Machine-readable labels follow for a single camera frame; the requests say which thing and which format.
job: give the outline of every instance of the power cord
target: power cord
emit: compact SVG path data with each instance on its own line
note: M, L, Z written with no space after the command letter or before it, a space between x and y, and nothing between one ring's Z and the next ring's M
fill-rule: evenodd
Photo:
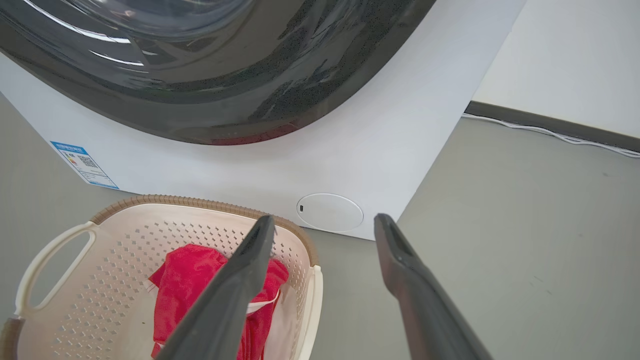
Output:
M568 142L568 143L573 144L573 145L597 146L597 147L601 147L603 149L607 149L607 150L610 150L610 151L613 151L613 152L617 152L620 155L628 156L629 158L640 159L640 152L635 152L635 151L626 150L626 149L620 149L619 147L615 147L615 146L604 145L602 143L590 142L590 141L586 141L586 140L572 138L570 136L556 134L553 131L550 131L550 130L547 130L547 129L543 129L542 127L515 125L515 124L510 124L508 122L504 122L504 121L501 121L501 120L491 119L490 117L475 116L475 115L471 115L471 114L467 114L467 113L464 113L462 115L462 117L465 118L465 119L473 119L473 120L480 120L480 121L486 121L486 122L493 122L495 124L500 124L500 125L509 127L511 129L535 131L537 133L551 135L554 138L558 138L558 139L560 139L560 140L562 140L564 142Z

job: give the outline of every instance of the brown basket rim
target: brown basket rim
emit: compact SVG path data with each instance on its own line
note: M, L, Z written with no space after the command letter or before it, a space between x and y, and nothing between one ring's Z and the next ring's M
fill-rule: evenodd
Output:
M253 219L258 219L264 215L269 215L262 211L243 208L241 206L226 204L224 202L196 199L193 197L181 197L181 196L170 196L170 195L139 195L130 197L128 199L120 200L115 204L112 204L102 211L98 212L94 217L91 218L91 222L96 225L100 225L109 217L114 214L127 209L133 206L142 205L142 204L166 204L166 205L180 205L180 206L189 206L190 208L201 208L215 211L222 211L224 213L230 213L235 215L240 215L242 217L248 217ZM293 222L273 216L275 219L275 223L277 226L283 227L294 235L296 235L302 244L305 246L307 250L307 255L309 256L309 263L311 266L318 265L318 255L316 246L313 241L309 237L309 235L298 225Z

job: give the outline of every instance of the white plastic basket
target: white plastic basket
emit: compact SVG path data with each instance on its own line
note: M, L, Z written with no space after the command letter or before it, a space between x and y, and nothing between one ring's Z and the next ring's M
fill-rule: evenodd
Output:
M259 211L185 197L145 195L114 204L50 242L29 265L16 298L16 319L2 334L3 359L150 359L155 300L143 281L167 252L188 243L230 256ZM90 240L42 303L31 289L47 261L82 233ZM316 338L323 277L305 232L276 218L271 256L296 290L296 339L291 359L307 360Z

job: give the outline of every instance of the blue label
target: blue label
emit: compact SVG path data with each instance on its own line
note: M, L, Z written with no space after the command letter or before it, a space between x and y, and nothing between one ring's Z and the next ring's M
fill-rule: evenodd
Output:
M67 143L51 143L87 183L119 190L83 147Z

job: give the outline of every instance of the gray floor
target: gray floor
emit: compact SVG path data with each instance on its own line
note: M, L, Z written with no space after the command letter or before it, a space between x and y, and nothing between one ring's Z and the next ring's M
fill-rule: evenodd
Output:
M85 184L0 97L0 316L36 253L129 194ZM640 358L640 160L463 120L399 224L496 359ZM311 231L318 359L408 359L375 244ZM54 259L42 289L77 247Z

